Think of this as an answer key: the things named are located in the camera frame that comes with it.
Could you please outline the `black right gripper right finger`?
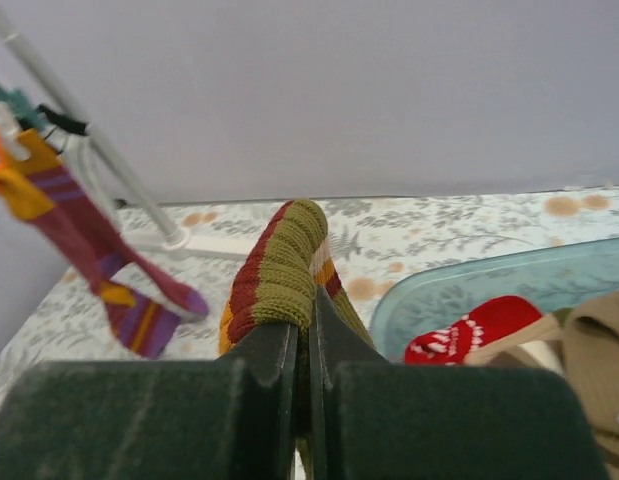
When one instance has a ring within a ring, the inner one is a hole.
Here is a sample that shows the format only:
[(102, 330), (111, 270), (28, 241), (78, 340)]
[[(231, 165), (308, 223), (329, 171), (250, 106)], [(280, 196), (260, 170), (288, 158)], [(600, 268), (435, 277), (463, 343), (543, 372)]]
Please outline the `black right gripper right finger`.
[(393, 364), (316, 293), (314, 479), (604, 479), (574, 392), (533, 369)]

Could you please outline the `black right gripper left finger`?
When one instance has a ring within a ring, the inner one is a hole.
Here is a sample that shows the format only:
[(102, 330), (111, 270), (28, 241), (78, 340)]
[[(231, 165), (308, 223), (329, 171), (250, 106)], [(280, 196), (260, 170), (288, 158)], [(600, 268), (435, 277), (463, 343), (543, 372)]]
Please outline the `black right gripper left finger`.
[(289, 479), (298, 330), (213, 361), (58, 361), (0, 408), (0, 479)]

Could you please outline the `red white patterned sock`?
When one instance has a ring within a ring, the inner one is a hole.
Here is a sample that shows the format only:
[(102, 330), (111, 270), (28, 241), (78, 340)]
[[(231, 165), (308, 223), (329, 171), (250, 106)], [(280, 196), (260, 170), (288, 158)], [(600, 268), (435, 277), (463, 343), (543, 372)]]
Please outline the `red white patterned sock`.
[(403, 361), (411, 365), (462, 364), (470, 353), (535, 325), (542, 316), (540, 310), (522, 297), (496, 297), (448, 327), (415, 337), (406, 347)]

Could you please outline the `olive green orange-toe sock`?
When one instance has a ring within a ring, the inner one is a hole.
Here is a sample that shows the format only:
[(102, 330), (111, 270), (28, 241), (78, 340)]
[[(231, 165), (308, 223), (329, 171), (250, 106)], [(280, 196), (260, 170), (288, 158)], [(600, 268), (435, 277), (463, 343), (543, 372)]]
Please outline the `olive green orange-toe sock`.
[(308, 479), (313, 477), (308, 333), (319, 286), (326, 290), (340, 319), (374, 348), (335, 269), (323, 210), (308, 199), (290, 200), (272, 217), (235, 276), (218, 343), (224, 355), (262, 324), (289, 323), (299, 328), (296, 449)]

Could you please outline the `purple striped sock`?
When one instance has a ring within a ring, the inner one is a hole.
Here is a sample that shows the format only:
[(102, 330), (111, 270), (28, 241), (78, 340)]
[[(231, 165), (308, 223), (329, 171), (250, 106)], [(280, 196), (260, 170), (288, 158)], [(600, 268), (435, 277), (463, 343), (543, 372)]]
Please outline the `purple striped sock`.
[(17, 136), (28, 152), (25, 160), (16, 159), (3, 139), (0, 134), (0, 197), (15, 218), (37, 228), (85, 279), (122, 346), (155, 358), (182, 322), (179, 314), (115, 281), (115, 275), (129, 264), (137, 265), (183, 312), (208, 315), (208, 304), (197, 290), (175, 280), (125, 242), (36, 131)]

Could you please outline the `white round clip hanger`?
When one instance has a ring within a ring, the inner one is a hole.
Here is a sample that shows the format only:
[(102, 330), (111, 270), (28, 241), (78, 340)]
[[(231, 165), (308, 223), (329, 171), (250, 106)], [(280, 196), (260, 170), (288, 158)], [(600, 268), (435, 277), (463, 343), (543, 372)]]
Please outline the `white round clip hanger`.
[(5, 161), (6, 153), (19, 162), (30, 159), (30, 151), (18, 141), (20, 133), (20, 123), (12, 111), (9, 95), (0, 85), (0, 170), (9, 166)]

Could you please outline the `black white striped sock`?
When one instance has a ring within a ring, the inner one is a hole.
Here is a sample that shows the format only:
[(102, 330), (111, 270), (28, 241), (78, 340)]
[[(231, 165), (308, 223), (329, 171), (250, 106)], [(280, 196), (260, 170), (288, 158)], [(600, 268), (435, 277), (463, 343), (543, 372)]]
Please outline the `black white striped sock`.
[(89, 136), (88, 123), (75, 120), (70, 116), (56, 112), (45, 104), (39, 104), (36, 107), (36, 111), (42, 114), (51, 124), (60, 127), (69, 134), (78, 135), (81, 137)]

